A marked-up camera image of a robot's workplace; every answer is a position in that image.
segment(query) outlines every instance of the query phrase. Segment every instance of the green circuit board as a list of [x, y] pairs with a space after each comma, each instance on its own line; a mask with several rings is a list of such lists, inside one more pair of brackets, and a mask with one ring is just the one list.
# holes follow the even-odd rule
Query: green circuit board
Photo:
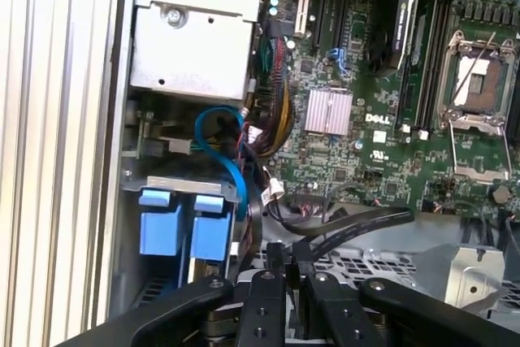
[[[295, 1], [283, 0], [285, 3]], [[448, 36], [461, 29], [468, 39], [486, 40], [495, 33], [495, 41], [511, 39], [517, 49], [516, 28], [460, 17], [457, 8], [462, 7], [464, 1], [457, 0], [452, 4]], [[311, 4], [310, 12], [316, 9], [315, 2]], [[447, 131], [435, 132], [428, 141], [419, 140], [412, 134], [407, 142], [403, 142], [403, 135], [397, 131], [395, 121], [403, 72], [400, 70], [389, 77], [375, 78], [367, 69], [366, 46], [371, 35], [374, 0], [350, 2], [347, 34], [344, 37], [349, 74], [341, 76], [334, 63], [327, 59], [327, 51], [331, 49], [335, 4], [331, 0], [326, 5], [324, 24], [331, 28], [323, 35], [318, 50], [312, 47], [309, 33], [302, 39], [294, 39], [296, 48], [292, 53], [291, 86], [297, 120], [289, 140], [270, 161], [271, 170], [284, 182], [286, 192], [291, 194], [297, 190], [309, 190], [327, 193], [346, 180], [356, 180], [370, 189], [382, 205], [408, 205], [421, 210], [424, 199], [439, 200], [437, 192], [440, 186], [450, 183], [448, 189], [442, 190], [442, 201], [463, 200], [482, 205], [486, 215], [492, 217], [496, 208], [488, 199], [489, 184], [453, 175], [452, 143]], [[281, 13], [278, 18], [284, 20], [290, 16]], [[422, 45], [415, 44], [420, 56], [427, 48], [427, 31], [431, 25], [429, 18], [426, 14], [422, 22]], [[517, 67], [518, 61], [515, 61], [514, 76]], [[413, 122], [416, 116], [423, 77], [422, 60], [412, 66], [408, 77], [410, 104], [400, 113], [404, 123]], [[309, 92], [312, 89], [333, 89], [353, 95], [348, 136], [305, 131]], [[382, 120], [370, 121], [367, 118]], [[456, 132], [455, 140], [459, 165], [473, 167], [478, 172], [503, 171], [507, 168], [501, 138], [479, 132]], [[503, 184], [515, 193], [520, 185], [520, 154], [513, 148], [509, 148], [509, 152], [513, 170], [511, 177]], [[361, 202], [361, 198], [356, 193], [343, 193], [340, 200]]]

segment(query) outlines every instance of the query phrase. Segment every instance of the heatsink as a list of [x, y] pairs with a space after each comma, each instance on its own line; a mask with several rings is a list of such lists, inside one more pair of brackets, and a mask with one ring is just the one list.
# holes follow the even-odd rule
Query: heatsink
[[305, 130], [307, 132], [346, 136], [349, 132], [353, 96], [312, 89], [307, 106]]

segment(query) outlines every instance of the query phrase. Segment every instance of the metal case panel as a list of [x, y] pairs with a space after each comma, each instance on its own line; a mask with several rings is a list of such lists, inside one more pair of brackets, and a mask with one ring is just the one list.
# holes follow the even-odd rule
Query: metal case panel
[[87, 328], [116, 0], [0, 0], [0, 345]]
[[131, 85], [241, 106], [260, 0], [136, 0]]

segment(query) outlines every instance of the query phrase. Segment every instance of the cpu socket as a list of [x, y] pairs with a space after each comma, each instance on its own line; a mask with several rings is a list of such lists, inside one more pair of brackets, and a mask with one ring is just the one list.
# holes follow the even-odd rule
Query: cpu socket
[[[456, 175], [469, 176], [486, 184], [510, 178], [511, 160], [505, 121], [513, 92], [511, 81], [515, 60], [513, 40], [507, 39], [502, 43], [494, 42], [492, 38], [467, 41], [462, 30], [453, 34], [441, 70], [437, 115], [439, 127], [450, 132]], [[471, 128], [502, 139], [506, 169], [477, 172], [474, 168], [457, 165], [454, 132]]]

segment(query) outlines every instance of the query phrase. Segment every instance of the motherboard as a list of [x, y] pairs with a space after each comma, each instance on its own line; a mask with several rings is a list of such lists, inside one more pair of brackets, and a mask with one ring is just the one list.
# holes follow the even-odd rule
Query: motherboard
[[382, 206], [465, 201], [491, 218], [515, 204], [518, 0], [267, 1], [296, 108], [269, 161], [286, 193], [353, 180]]

